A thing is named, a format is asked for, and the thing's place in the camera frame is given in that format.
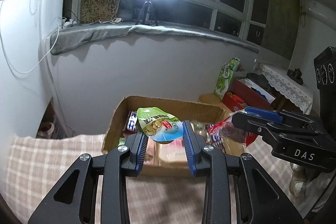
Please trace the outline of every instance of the green snack package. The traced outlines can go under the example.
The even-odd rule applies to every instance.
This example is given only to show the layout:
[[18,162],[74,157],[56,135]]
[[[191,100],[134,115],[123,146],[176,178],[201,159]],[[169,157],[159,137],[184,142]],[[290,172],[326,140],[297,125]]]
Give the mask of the green snack package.
[[167,144],[183,136],[182,122],[160,108],[138,108],[136,115],[142,132],[153,141]]

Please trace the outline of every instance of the triangular cutout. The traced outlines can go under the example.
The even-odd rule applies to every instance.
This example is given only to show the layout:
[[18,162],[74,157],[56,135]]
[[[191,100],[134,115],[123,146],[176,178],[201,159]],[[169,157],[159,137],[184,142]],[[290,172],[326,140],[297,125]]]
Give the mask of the triangular cutout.
[[261,175],[257,169],[252,170],[252,176],[260,204],[265,204],[279,198],[275,190],[273,190],[273,188],[268,184],[267,180],[265,180],[263,175]]
[[79,170],[74,170],[54,195],[54,200],[65,204],[71,204],[74,198],[75,188],[79,176]]

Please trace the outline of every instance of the white cable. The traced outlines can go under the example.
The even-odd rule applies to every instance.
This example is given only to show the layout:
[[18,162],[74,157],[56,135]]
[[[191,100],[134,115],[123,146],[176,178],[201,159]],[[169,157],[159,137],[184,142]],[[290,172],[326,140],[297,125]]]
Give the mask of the white cable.
[[[2,5],[3,5],[3,3],[4,3],[4,1],[5,0],[2,0],[2,2],[1,2],[1,5],[0,5],[0,18],[1,18],[1,10],[2,10]],[[7,62],[7,65],[8,65],[8,67],[10,68],[10,69],[13,69],[14,71],[16,71],[17,73],[19,73],[19,74],[22,74],[22,75],[25,75],[25,74],[28,74],[28,73],[30,73],[30,72],[32,72],[41,62],[42,62],[42,60],[48,55],[48,53],[50,53],[51,52],[51,50],[53,49],[53,47],[55,46],[55,44],[56,44],[56,42],[57,42],[57,40],[58,40],[58,36],[59,36],[59,30],[60,30],[60,25],[58,24],[58,21],[56,21],[56,23],[57,23],[57,26],[58,26],[58,32],[57,32],[57,37],[56,37],[56,40],[55,40],[55,42],[54,42],[54,44],[52,45],[52,47],[50,48],[50,50],[40,59],[40,61],[31,69],[31,70],[29,70],[29,71],[27,71],[27,72],[21,72],[21,71],[18,71],[14,66],[13,66],[13,64],[10,62],[10,60],[9,60],[9,58],[8,58],[8,56],[7,56],[7,53],[6,53],[6,51],[5,51],[5,47],[4,47],[4,44],[3,44],[3,39],[2,39],[2,35],[1,35],[1,24],[0,24],[0,42],[1,42],[1,48],[2,48],[2,51],[3,51],[3,54],[4,54],[4,56],[5,56],[5,60],[6,60],[6,62]]]

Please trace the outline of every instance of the red plastic wrapper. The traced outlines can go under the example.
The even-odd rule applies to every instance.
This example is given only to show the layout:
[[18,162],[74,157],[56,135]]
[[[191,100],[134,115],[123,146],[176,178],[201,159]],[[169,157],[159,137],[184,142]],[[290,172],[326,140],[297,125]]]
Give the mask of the red plastic wrapper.
[[232,124],[231,117],[232,116],[209,128],[209,134],[219,137],[230,138],[235,142],[249,146],[256,140],[258,135],[241,130],[239,128],[235,128]]

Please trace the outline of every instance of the red logo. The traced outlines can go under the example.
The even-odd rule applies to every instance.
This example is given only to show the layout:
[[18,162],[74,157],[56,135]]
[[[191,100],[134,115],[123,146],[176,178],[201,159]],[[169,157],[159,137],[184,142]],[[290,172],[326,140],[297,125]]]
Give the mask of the red logo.
[[166,120],[162,120],[161,122],[165,126],[165,128],[172,129],[170,122],[167,122]]

